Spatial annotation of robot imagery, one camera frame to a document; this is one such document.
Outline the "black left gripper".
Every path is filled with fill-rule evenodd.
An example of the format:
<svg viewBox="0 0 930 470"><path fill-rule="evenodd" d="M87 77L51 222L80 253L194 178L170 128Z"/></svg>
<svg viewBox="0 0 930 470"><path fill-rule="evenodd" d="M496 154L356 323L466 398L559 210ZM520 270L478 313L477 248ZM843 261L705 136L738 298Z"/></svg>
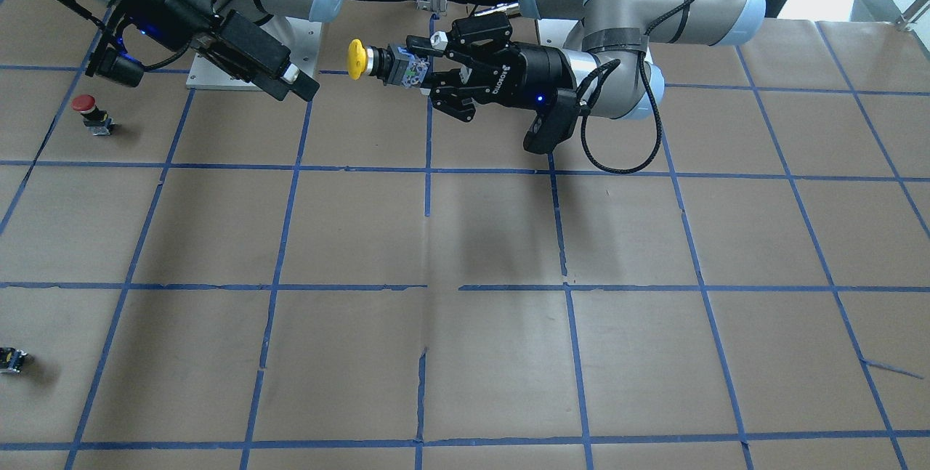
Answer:
<svg viewBox="0 0 930 470"><path fill-rule="evenodd" d="M407 53L448 57L465 64L458 70L428 70L421 80L434 109L468 123L480 105L541 109L559 89L574 89L567 57L554 47L511 43L506 16L471 16L453 21L436 41L409 34Z"/></svg>

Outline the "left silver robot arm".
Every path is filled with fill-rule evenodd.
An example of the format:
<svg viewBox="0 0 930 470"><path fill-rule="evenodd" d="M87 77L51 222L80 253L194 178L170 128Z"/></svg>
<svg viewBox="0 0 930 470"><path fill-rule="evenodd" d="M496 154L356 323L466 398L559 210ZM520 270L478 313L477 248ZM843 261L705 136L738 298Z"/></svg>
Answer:
<svg viewBox="0 0 930 470"><path fill-rule="evenodd" d="M578 117L647 115L664 78L647 61L651 43L741 45L763 23L765 0L518 0L522 15L571 20L561 46L512 38L503 11L462 17L448 32L409 36L392 47L393 83L418 87L461 121L476 106L534 110L532 134L565 129Z"/></svg>

